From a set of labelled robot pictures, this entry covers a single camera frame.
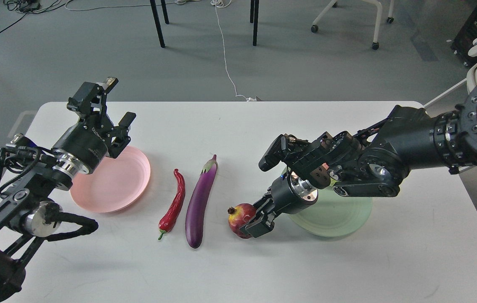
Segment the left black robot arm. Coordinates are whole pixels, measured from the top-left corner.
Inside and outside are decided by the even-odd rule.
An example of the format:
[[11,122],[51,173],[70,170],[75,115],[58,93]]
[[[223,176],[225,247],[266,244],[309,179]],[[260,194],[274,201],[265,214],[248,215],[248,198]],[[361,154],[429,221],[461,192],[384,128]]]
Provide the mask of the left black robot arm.
[[117,126],[106,114],[106,97],[117,83],[115,77],[83,83],[67,104],[79,121],[51,149],[23,134],[0,149],[0,302],[21,291],[25,268],[42,243],[98,229],[94,219],[62,211],[49,194],[68,191],[76,174],[92,174],[129,144],[135,113],[125,113]]

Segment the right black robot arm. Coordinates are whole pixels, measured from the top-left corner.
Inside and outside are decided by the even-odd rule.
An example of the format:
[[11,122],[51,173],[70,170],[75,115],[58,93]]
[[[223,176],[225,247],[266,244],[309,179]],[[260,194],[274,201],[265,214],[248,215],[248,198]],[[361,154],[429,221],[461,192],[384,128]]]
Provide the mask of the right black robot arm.
[[396,197],[410,171],[477,166],[477,86],[455,110],[436,117],[425,109],[395,106],[387,118],[352,135],[325,132],[313,141],[281,134],[258,166],[285,163],[284,173],[254,203],[255,215],[239,227],[257,238],[274,228],[280,214],[296,214],[332,187],[342,197]]

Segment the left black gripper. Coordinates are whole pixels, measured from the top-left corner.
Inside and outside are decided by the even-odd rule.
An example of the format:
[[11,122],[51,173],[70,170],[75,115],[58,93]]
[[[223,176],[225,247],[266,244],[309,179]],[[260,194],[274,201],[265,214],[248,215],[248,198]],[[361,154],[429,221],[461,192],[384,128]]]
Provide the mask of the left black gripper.
[[136,113],[126,112],[117,126],[106,115],[106,96],[118,82],[116,77],[97,83],[86,81],[67,103],[79,121],[67,129],[52,151],[67,155],[83,174],[92,174],[105,157],[116,159],[131,141],[129,131]]

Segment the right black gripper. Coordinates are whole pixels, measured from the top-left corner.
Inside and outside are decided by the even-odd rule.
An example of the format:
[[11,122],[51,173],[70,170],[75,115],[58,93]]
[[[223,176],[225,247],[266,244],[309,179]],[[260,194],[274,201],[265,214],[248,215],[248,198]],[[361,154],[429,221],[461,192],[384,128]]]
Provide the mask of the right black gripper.
[[294,171],[283,171],[257,201],[257,210],[253,206],[241,207],[244,225],[239,228],[239,237],[258,238],[267,234],[274,229],[274,219],[280,214],[299,213],[317,200],[317,188]]

